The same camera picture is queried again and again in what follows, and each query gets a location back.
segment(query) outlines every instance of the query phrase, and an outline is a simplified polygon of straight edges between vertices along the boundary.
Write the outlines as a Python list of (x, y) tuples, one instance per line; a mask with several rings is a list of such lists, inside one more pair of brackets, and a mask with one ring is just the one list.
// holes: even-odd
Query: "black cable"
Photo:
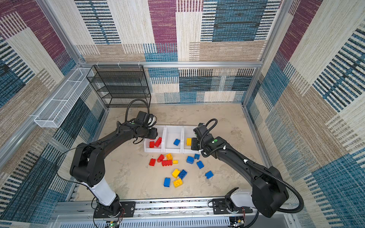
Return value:
[(204, 139), (204, 137), (208, 134), (208, 132), (210, 132), (218, 123), (217, 119), (211, 119), (209, 120), (205, 126), (208, 126), (208, 124), (210, 124), (212, 121), (214, 121), (215, 123), (213, 124), (213, 126), (211, 126), (206, 132), (204, 132), (204, 134), (202, 135), (201, 139), (199, 140), (199, 149), (201, 150), (201, 143)]
[(145, 105), (146, 105), (146, 108), (147, 108), (147, 113), (150, 114), (150, 107), (148, 106), (147, 102), (142, 100), (142, 99), (134, 99), (133, 101), (131, 101), (127, 107), (127, 110), (126, 110), (126, 117), (125, 117), (125, 120), (124, 122), (126, 122), (128, 120), (128, 110), (130, 108), (130, 106), (135, 102), (135, 101), (142, 101)]
[(93, 198), (93, 199), (92, 199), (92, 201), (91, 201), (91, 208), (92, 208), (92, 209), (96, 209), (96, 208), (93, 208), (93, 207), (92, 207), (92, 203), (94, 202), (94, 200), (95, 200), (95, 199), (96, 199), (96, 196), (94, 196), (94, 198)]
[[(212, 153), (214, 153), (216, 150), (219, 150), (219, 149), (224, 149), (224, 147), (217, 147), (217, 148), (215, 148), (214, 150), (212, 150), (211, 152), (209, 152), (207, 154), (207, 156), (211, 155)], [(235, 150), (234, 148), (226, 146), (226, 150), (230, 150), (230, 151), (236, 153), (239, 156), (239, 158), (242, 159), (243, 161), (246, 160), (246, 158), (240, 152), (238, 152), (237, 150)], [(294, 193), (294, 195), (298, 198), (299, 205), (296, 208), (294, 208), (294, 209), (283, 209), (283, 208), (279, 208), (277, 211), (284, 212), (284, 213), (298, 213), (299, 211), (301, 211), (304, 208), (304, 200), (303, 200), (303, 198), (301, 197), (301, 195), (299, 194), (299, 192), (294, 187), (292, 187), (290, 184), (288, 184), (284, 180), (282, 180), (282, 179), (280, 179), (280, 178), (272, 175), (271, 173), (267, 172), (266, 170), (261, 169), (261, 168), (255, 166), (254, 165), (255, 164), (254, 162), (253, 162), (253, 164), (251, 164), (247, 160), (245, 162), (245, 164), (248, 165), (248, 166), (250, 166), (253, 169), (256, 169), (257, 171), (261, 172), (262, 174), (264, 174), (264, 175), (266, 175), (268, 177), (271, 177), (271, 178), (279, 181), (285, 187), (287, 187), (292, 193)]]
[(260, 214), (260, 212), (257, 210), (257, 212), (256, 212), (256, 215), (255, 215), (255, 217), (253, 218), (253, 220), (247, 225), (247, 226), (244, 226), (244, 227), (242, 227), (242, 228), (249, 228), (250, 226), (252, 226), (255, 222), (256, 222), (256, 220), (257, 220), (257, 218), (258, 218), (258, 215)]

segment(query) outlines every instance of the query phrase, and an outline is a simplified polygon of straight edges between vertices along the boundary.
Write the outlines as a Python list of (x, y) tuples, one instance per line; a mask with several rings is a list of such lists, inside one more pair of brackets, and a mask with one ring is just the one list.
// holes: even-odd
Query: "mounting plate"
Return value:
[[(226, 204), (224, 203), (224, 199), (220, 198), (220, 199), (212, 199), (212, 203), (213, 203), (213, 213), (215, 215), (222, 215), (222, 214), (230, 214), (227, 211), (227, 207)], [(253, 210), (249, 207), (244, 206), (243, 207), (245, 209), (245, 213), (253, 213)], [(242, 214), (242, 208), (239, 208), (238, 213)]]
[[(122, 201), (120, 203), (122, 205), (122, 208), (124, 208), (124, 218), (133, 217), (136, 202), (135, 201), (128, 201), (128, 202)], [(96, 210), (94, 211), (94, 218), (95, 219), (105, 219), (105, 218), (110, 218), (110, 217), (108, 216), (107, 211), (100, 208), (98, 211), (96, 211)]]

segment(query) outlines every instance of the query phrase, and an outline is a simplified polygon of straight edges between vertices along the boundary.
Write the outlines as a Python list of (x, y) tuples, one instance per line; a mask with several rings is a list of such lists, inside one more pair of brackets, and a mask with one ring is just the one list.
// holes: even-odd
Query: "robotic arm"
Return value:
[[(207, 129), (207, 125), (212, 121), (215, 121), (214, 125)], [(271, 166), (270, 168), (266, 168), (265, 166), (256, 164), (235, 150), (223, 138), (214, 138), (210, 134), (210, 131), (217, 123), (217, 119), (212, 119), (207, 124), (200, 123), (198, 127), (194, 128), (193, 131), (197, 138), (192, 139), (192, 148), (199, 148), (199, 151), (205, 158), (212, 155), (214, 158), (227, 163), (252, 186), (251, 197), (247, 195), (247, 192), (239, 188), (231, 190), (225, 196), (227, 210), (234, 213), (242, 206), (251, 206), (257, 208), (260, 213), (268, 218), (276, 211), (285, 213), (297, 213), (301, 211), (304, 207), (303, 198), (292, 186), (282, 180), (280, 172), (275, 167)], [(299, 205), (295, 209), (280, 208), (289, 198), (286, 187), (299, 200)]]
[(140, 111), (137, 118), (123, 124), (118, 121), (114, 132), (90, 144), (81, 143), (75, 151), (70, 168), (71, 176), (89, 187), (98, 199), (98, 208), (104, 210), (109, 217), (118, 216), (121, 205), (119, 196), (104, 179), (104, 159), (121, 144), (133, 138), (155, 139), (157, 129), (152, 127), (155, 123), (152, 114)]

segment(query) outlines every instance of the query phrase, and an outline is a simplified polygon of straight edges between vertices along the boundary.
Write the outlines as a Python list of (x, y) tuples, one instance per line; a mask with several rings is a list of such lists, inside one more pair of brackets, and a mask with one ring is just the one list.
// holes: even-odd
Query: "mesh shelf tier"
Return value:
[[(134, 99), (143, 99), (150, 105), (151, 94), (143, 66), (138, 65), (94, 65), (93, 75), (87, 80), (94, 87), (108, 108), (127, 107)], [(141, 101), (131, 107), (143, 108)]]
[(89, 68), (78, 68), (42, 109), (34, 122), (40, 127), (58, 128), (88, 85)]

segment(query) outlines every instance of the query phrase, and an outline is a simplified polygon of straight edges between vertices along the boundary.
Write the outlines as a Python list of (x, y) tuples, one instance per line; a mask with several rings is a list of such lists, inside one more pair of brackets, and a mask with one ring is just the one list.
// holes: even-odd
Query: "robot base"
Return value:
[[(128, 202), (119, 202), (120, 203), (120, 213), (123, 211), (122, 208), (124, 208), (124, 218), (130, 218), (134, 215), (134, 209), (135, 209), (135, 201), (128, 201)], [(110, 212), (105, 210), (100, 204), (96, 206), (96, 209), (94, 211), (94, 218), (95, 219), (105, 219), (105, 218), (119, 218), (120, 213), (112, 216), (110, 215)]]

